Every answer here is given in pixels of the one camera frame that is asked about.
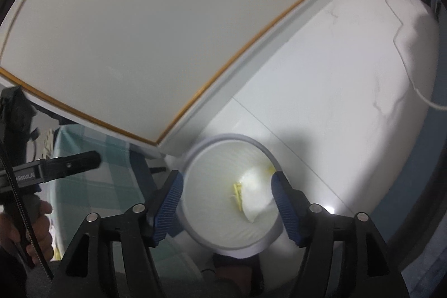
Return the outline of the white round trash bin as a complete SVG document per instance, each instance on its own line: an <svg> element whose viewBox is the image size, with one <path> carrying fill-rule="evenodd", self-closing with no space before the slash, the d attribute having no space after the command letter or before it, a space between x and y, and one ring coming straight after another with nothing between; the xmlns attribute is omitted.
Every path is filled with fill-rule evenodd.
<svg viewBox="0 0 447 298"><path fill-rule="evenodd" d="M276 204L251 223L238 211L233 184L251 168L280 164L245 135L222 134L197 143L184 157L179 220L200 245L221 255L246 258L264 251L282 234Z"/></svg>

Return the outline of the yellow scrap in bin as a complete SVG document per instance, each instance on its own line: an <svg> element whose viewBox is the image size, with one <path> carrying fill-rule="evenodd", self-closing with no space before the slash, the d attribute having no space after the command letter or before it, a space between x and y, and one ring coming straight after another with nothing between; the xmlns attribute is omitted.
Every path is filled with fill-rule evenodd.
<svg viewBox="0 0 447 298"><path fill-rule="evenodd" d="M242 212L242 184L240 182L233 184L233 196L236 200L238 211Z"/></svg>

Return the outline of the teal checked tablecloth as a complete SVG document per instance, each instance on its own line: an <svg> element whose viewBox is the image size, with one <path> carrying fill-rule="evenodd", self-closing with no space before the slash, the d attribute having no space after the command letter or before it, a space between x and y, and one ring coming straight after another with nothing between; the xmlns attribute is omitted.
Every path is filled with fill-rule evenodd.
<svg viewBox="0 0 447 298"><path fill-rule="evenodd" d="M79 124L56 132L53 157L70 157L88 151L101 156L99 168L46 183L46 200L52 206L54 257L60 260L81 222L89 213L102 218L124 213L142 203L166 181L162 160L147 161L129 143Z"/></svg>

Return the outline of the white cabinet with gold trim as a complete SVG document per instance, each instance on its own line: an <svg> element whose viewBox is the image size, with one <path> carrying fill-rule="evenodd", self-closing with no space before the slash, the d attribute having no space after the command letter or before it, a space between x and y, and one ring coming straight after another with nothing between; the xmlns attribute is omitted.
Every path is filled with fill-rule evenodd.
<svg viewBox="0 0 447 298"><path fill-rule="evenodd" d="M135 146L181 154L331 0L1 0L1 81Z"/></svg>

